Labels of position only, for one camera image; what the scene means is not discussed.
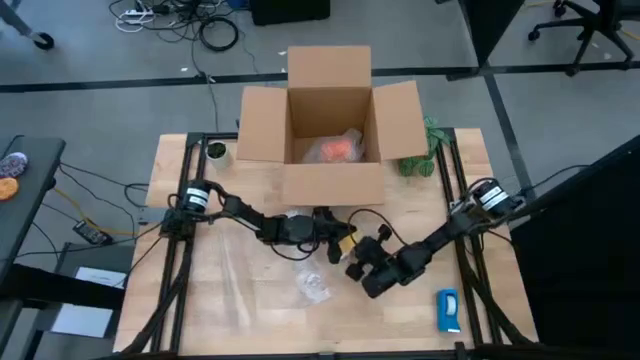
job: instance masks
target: office chair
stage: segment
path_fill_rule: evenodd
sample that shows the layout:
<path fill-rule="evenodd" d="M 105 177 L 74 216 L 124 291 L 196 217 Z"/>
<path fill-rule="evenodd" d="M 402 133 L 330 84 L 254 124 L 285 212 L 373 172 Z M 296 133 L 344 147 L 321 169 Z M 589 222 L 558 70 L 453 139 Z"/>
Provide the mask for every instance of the office chair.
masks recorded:
<path fill-rule="evenodd" d="M 535 41 L 540 37 L 540 29 L 582 26 L 583 30 L 580 35 L 578 35 L 578 40 L 582 40 L 582 45 L 580 46 L 580 50 L 578 50 L 573 64 L 565 71 L 569 76 L 573 76 L 580 71 L 580 60 L 585 50 L 587 50 L 587 46 L 589 46 L 591 37 L 595 31 L 599 31 L 602 35 L 606 36 L 627 56 L 620 65 L 620 68 L 627 70 L 631 67 L 631 60 L 634 56 L 633 51 L 631 51 L 629 46 L 620 38 L 617 31 L 620 30 L 621 20 L 640 20 L 640 0 L 594 0 L 594 2 L 600 6 L 597 14 L 572 1 L 555 0 L 553 8 L 556 17 L 562 17 L 562 15 L 564 15 L 566 6 L 573 9 L 581 17 L 538 24 L 529 33 L 529 41 Z"/>

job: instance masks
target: chair leg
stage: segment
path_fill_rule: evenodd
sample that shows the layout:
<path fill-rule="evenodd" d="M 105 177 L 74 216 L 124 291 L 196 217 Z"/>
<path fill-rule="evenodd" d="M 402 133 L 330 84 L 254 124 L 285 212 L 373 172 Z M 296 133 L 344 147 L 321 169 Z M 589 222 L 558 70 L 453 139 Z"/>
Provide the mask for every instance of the chair leg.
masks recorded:
<path fill-rule="evenodd" d="M 573 76 L 580 71 L 580 60 L 582 60 L 582 56 L 584 55 L 584 52 L 587 50 L 587 47 L 591 43 L 591 37 L 593 37 L 594 31 L 595 30 L 593 28 L 584 29 L 584 32 L 583 32 L 584 40 L 582 40 L 582 45 L 580 45 L 580 50 L 578 50 L 578 54 L 576 55 L 576 58 L 573 60 L 573 64 L 571 64 L 571 66 L 569 66 L 569 68 L 566 71 L 567 75 Z"/>
<path fill-rule="evenodd" d="M 629 46 L 627 45 L 626 42 L 624 42 L 624 40 L 622 40 L 622 38 L 620 37 L 620 35 L 618 35 L 618 33 L 616 33 L 615 31 L 606 31 L 602 33 L 604 36 L 606 36 L 609 40 L 611 40 L 614 44 L 616 44 L 616 46 L 622 50 L 622 52 L 627 56 L 627 58 L 624 60 L 624 63 L 622 65 L 623 70 L 628 70 L 631 67 L 631 60 L 633 60 L 634 54 L 633 51 L 631 51 L 631 48 L 629 48 Z"/>
<path fill-rule="evenodd" d="M 538 31 L 539 29 L 544 28 L 552 28 L 552 27 L 568 27 L 568 26 L 586 26 L 588 23 L 584 19 L 569 19 L 569 20 L 559 20 L 559 21 L 550 21 L 548 23 L 538 24 L 533 28 L 533 31 Z"/>
<path fill-rule="evenodd" d="M 581 17 L 589 20 L 589 21 L 597 21 L 598 18 L 598 14 L 595 14 L 589 10 L 587 10 L 586 8 L 584 8 L 581 5 L 578 5 L 572 1 L 565 1 L 564 4 L 565 6 L 569 7 L 570 9 L 572 9 L 573 11 L 577 12 L 578 15 L 580 15 Z"/>

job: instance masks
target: white label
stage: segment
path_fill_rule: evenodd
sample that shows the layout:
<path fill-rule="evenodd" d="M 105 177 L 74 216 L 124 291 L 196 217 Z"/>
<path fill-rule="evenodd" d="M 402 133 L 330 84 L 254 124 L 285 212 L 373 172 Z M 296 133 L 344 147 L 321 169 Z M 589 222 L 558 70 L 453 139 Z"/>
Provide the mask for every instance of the white label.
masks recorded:
<path fill-rule="evenodd" d="M 198 189 L 194 189 L 194 188 L 188 188 L 187 189 L 187 194 L 199 196 L 199 197 L 203 198 L 204 200 L 209 201 L 209 193 L 206 193 L 206 192 L 204 192 L 202 190 L 198 190 Z"/>
<path fill-rule="evenodd" d="M 507 195 L 506 192 L 501 192 L 500 195 L 497 195 L 496 197 L 494 197 L 493 199 L 491 199 L 491 201 L 489 201 L 488 203 L 482 205 L 482 208 L 485 211 L 489 211 L 491 210 L 492 207 L 496 206 L 498 203 L 500 203 L 502 200 L 508 198 L 509 195 Z"/>
<path fill-rule="evenodd" d="M 189 202 L 200 204 L 200 205 L 202 205 L 204 207 L 207 207 L 207 202 L 202 200 L 202 199 L 200 199 L 197 196 L 189 196 Z"/>
<path fill-rule="evenodd" d="M 453 295 L 447 295 L 447 311 L 446 314 L 449 316 L 453 316 L 456 313 L 456 308 L 458 304 L 456 303 L 456 298 Z"/>
<path fill-rule="evenodd" d="M 481 203 L 486 203 L 487 201 L 491 200 L 492 197 L 498 195 L 500 193 L 500 191 L 502 191 L 502 189 L 499 186 L 494 187 L 493 189 L 491 189 L 488 193 L 482 195 L 482 197 L 480 197 L 480 202 Z"/>

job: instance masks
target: floor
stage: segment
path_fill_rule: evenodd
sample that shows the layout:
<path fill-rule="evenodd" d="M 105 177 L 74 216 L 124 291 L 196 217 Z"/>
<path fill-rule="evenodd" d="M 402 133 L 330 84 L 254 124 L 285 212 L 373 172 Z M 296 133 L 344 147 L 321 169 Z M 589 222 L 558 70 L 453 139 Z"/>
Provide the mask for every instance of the floor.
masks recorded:
<path fill-rule="evenodd" d="M 590 6 L 590 1 L 580 2 Z M 53 35 L 56 48 L 45 53 L 13 29 L 1 30 L 0 87 L 196 75 L 189 42 L 169 44 L 147 31 L 119 32 L 107 5 L 108 1 L 24 0 L 19 14 L 33 27 Z M 125 1 L 115 10 L 121 12 L 127 6 L 130 2 Z M 571 11 L 565 15 L 572 16 Z M 286 56 L 280 53 L 289 45 L 370 45 L 374 68 L 477 65 L 464 18 L 454 1 L 438 6 L 429 0 L 397 4 L 384 0 L 335 0 L 327 20 L 267 27 L 254 26 L 247 12 L 234 13 L 230 18 L 246 34 L 244 48 L 254 54 L 255 71 L 259 73 L 286 71 Z M 496 46 L 490 63 L 509 66 L 570 62 L 579 46 L 575 40 L 578 29 L 542 30 L 535 44 L 526 40 L 534 24 L 552 18 L 550 4 L 523 7 Z M 632 23 L 625 23 L 624 28 L 640 33 L 640 26 Z M 230 33 L 220 29 L 212 36 L 222 43 Z M 640 53 L 640 41 L 624 38 Z M 243 46 L 212 54 L 198 44 L 194 51 L 199 66 L 207 73 L 255 72 Z M 594 37 L 585 55 L 586 62 L 621 59 L 621 53 L 599 36 Z M 448 82 L 441 75 L 378 77 L 374 83 L 407 79 L 417 81 L 424 113 L 437 118 L 440 126 L 483 130 L 495 176 L 510 191 L 517 191 L 523 178 L 536 183 L 563 167 L 591 163 L 640 133 L 638 70 L 589 71 L 574 78 L 563 73 L 495 75 L 508 118 L 498 116 L 494 105 L 500 106 L 500 99 L 495 92 L 489 92 L 484 78 Z M 219 131 L 236 130 L 245 85 L 213 85 Z M 0 93 L 0 109 L 1 134 L 64 138 L 65 162 L 122 182 L 148 181 L 160 134 L 216 131 L 213 102 L 203 85 Z M 503 131 L 509 130 L 519 146 L 515 151 L 513 144 L 505 141 Z M 521 166 L 526 171 L 524 175 L 521 170 L 516 173 L 513 158 L 515 168 Z M 125 206 L 135 215 L 136 209 L 126 203 L 122 188 L 77 172 L 73 175 L 99 196 Z M 570 172 L 554 178 L 537 189 L 538 193 L 569 175 Z M 62 174 L 57 179 L 59 187 L 102 226 L 131 226 L 122 211 L 93 200 Z M 73 208 L 55 194 L 47 195 L 45 202 L 73 214 Z M 82 243 L 71 232 L 73 223 L 49 209 L 42 208 L 36 222 L 58 248 L 65 242 Z M 50 245 L 40 234 L 28 234 L 23 251 L 48 250 Z M 51 270 L 55 258 L 40 255 L 20 262 Z M 2 359 L 18 358 L 34 317 L 34 312 L 23 312 Z M 45 348 L 56 346 L 77 350 L 86 345 L 74 347 L 55 337 L 43 342 Z M 87 352 L 76 350 L 50 354 L 71 360 L 87 358 Z M 36 358 L 52 359 L 45 353 L 39 352 Z"/>

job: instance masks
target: yellow cable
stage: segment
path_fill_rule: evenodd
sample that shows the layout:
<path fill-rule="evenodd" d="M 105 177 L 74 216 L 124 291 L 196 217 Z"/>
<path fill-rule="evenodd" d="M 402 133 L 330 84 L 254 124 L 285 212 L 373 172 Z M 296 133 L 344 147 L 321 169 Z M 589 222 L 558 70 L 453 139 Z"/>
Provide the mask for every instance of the yellow cable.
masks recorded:
<path fill-rule="evenodd" d="M 623 34 L 627 35 L 628 37 L 632 38 L 633 40 L 638 40 L 638 41 L 640 41 L 640 36 L 638 36 L 638 35 L 636 35 L 636 34 L 634 34 L 634 33 L 630 32 L 630 31 L 627 31 L 627 30 L 625 30 L 625 29 L 622 29 L 622 30 L 620 30 L 620 31 L 622 31 L 622 33 L 623 33 Z"/>
<path fill-rule="evenodd" d="M 55 192 L 57 192 L 60 196 L 62 196 L 63 198 L 65 198 L 65 200 L 67 200 L 69 203 L 71 203 L 71 205 L 76 209 L 76 211 L 78 212 L 78 214 L 80 214 L 80 216 L 82 217 L 82 220 L 84 220 L 84 222 L 87 223 L 87 226 L 89 226 L 90 228 L 93 228 L 95 230 L 98 231 L 102 231 L 104 233 L 107 233 L 109 235 L 126 235 L 126 236 L 135 236 L 136 234 L 128 232 L 128 231 L 119 231 L 119 230 L 113 230 L 113 229 L 109 229 L 109 228 L 103 228 L 100 226 L 95 225 L 91 219 L 89 219 L 84 212 L 82 211 L 82 209 L 80 208 L 80 205 L 78 205 L 78 203 L 73 200 L 71 198 L 71 196 L 67 195 L 64 191 L 55 188 L 53 189 L 55 190 Z"/>

